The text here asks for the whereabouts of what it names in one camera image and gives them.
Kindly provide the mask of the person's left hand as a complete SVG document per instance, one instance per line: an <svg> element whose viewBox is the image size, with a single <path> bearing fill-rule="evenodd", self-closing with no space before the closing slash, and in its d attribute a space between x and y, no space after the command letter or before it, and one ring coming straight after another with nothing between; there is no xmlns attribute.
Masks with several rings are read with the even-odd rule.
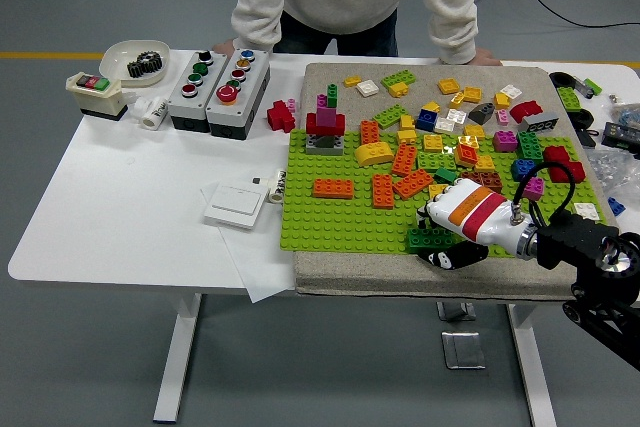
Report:
<svg viewBox="0 0 640 427"><path fill-rule="evenodd" d="M491 51L477 47L474 57L468 62L473 66L502 66L502 62L495 58Z"/></svg>

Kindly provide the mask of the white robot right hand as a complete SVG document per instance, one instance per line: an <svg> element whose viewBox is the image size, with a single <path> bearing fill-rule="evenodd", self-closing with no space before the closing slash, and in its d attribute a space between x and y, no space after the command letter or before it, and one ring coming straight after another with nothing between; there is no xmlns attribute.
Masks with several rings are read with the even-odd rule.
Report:
<svg viewBox="0 0 640 427"><path fill-rule="evenodd" d="M525 215L514 222L512 207L511 201L487 187L467 178L457 180L428 201L421 214L461 240L444 249L419 252L418 256L445 270L486 259L492 245L521 256L530 238L530 217Z"/></svg>

